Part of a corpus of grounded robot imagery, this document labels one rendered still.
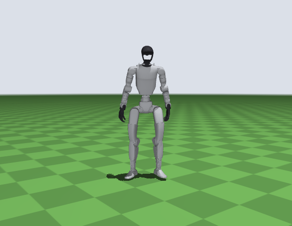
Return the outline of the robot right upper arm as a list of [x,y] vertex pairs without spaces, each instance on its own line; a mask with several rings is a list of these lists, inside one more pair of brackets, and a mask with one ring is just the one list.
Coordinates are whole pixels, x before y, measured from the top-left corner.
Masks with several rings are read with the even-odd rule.
[[131,83],[133,80],[133,75],[136,73],[137,70],[137,66],[131,66],[128,68],[128,72],[127,72],[127,77],[126,77],[126,88],[125,88],[125,92],[131,92]]

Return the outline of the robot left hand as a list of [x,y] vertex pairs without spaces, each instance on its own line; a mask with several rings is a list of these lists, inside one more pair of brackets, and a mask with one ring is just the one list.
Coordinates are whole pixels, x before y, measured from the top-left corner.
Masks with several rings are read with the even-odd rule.
[[164,121],[167,121],[167,120],[169,120],[169,116],[170,116],[170,109],[171,109],[171,107],[170,107],[170,104],[167,104],[167,107],[165,107],[167,110],[166,110],[166,116],[164,117]]

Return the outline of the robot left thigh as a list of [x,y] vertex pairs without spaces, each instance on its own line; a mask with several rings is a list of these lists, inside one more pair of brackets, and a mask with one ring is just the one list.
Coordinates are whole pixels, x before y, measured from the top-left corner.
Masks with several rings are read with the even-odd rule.
[[162,112],[161,107],[157,105],[152,105],[152,107],[153,107],[154,128],[155,128],[155,137],[153,137],[152,142],[155,146],[158,146],[159,141],[163,140],[163,134],[164,134],[163,112]]

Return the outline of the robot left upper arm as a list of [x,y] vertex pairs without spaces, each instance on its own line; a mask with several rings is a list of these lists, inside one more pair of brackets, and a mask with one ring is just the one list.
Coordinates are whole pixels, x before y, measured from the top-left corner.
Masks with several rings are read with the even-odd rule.
[[166,85],[166,76],[165,76],[165,70],[161,66],[157,66],[157,73],[159,74],[160,79],[160,90],[161,92],[168,91],[167,85]]

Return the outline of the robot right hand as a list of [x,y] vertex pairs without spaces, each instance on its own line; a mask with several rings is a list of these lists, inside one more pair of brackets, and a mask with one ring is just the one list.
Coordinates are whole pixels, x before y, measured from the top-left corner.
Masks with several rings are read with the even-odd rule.
[[125,108],[126,108],[126,105],[123,105],[122,108],[120,107],[120,111],[119,111],[119,118],[122,122],[125,122],[125,121],[123,121],[123,119],[125,120],[125,117],[124,117]]

